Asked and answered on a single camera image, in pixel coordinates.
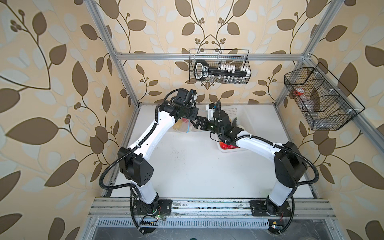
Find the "yellow potato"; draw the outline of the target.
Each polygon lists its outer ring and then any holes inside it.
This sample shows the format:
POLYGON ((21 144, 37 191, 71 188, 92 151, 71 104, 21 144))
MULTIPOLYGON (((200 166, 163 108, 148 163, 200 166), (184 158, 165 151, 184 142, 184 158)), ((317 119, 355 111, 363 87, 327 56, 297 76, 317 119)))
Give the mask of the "yellow potato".
POLYGON ((187 119, 181 119, 179 120, 179 122, 180 122, 179 131, 187 132, 190 127, 190 121, 187 119))

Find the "clear zip top bag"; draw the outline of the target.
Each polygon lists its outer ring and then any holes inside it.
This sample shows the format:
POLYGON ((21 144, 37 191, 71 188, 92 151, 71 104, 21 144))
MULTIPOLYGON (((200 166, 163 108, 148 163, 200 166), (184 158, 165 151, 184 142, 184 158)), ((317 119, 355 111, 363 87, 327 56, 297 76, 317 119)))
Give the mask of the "clear zip top bag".
POLYGON ((173 130, 178 133, 188 133, 193 129, 193 125, 190 120, 181 118, 173 125, 173 130))

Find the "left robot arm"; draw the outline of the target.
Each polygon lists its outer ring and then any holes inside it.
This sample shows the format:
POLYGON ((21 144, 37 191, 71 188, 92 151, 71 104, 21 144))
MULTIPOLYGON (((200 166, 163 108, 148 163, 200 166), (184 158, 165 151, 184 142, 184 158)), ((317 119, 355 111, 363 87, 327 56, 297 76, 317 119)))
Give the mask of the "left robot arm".
POLYGON ((163 102, 156 105, 151 125, 129 148, 120 148, 118 158, 100 175, 100 187, 108 191, 129 187, 143 203, 147 205, 154 203, 158 193, 150 182, 154 168, 149 163, 149 159, 162 137, 178 120, 184 118, 195 121, 197 119, 199 109, 196 98, 195 90, 179 88, 168 93, 163 102), (129 182, 107 186, 104 178, 116 165, 120 166, 120 170, 129 182))

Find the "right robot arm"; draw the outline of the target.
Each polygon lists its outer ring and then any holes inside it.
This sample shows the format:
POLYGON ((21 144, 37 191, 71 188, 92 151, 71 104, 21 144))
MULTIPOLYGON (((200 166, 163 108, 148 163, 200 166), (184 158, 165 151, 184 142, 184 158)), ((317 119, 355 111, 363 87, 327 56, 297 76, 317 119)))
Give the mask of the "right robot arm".
POLYGON ((252 151, 274 163, 277 181, 266 198, 266 205, 280 207, 300 186, 319 180, 316 166, 294 143, 274 143, 236 126, 222 110, 221 102, 207 105, 207 112, 207 117, 197 117, 195 128, 214 133, 222 143, 252 151))

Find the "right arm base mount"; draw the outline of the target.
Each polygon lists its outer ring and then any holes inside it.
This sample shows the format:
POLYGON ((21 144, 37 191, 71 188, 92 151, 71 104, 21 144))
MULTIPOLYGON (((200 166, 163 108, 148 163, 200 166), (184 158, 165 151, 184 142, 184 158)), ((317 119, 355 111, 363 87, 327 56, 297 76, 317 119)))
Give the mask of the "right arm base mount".
POLYGON ((270 200, 252 200, 249 201, 253 217, 290 217, 292 207, 288 201, 282 206, 277 206, 270 200))

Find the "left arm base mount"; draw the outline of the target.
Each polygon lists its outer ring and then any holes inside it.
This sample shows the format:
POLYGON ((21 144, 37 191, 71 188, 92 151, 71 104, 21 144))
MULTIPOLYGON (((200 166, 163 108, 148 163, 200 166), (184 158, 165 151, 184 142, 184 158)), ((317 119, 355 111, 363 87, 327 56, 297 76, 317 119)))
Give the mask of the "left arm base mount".
POLYGON ((152 204, 145 204, 141 200, 133 201, 133 210, 139 216, 167 216, 172 211, 173 201, 170 199, 154 200, 152 204))

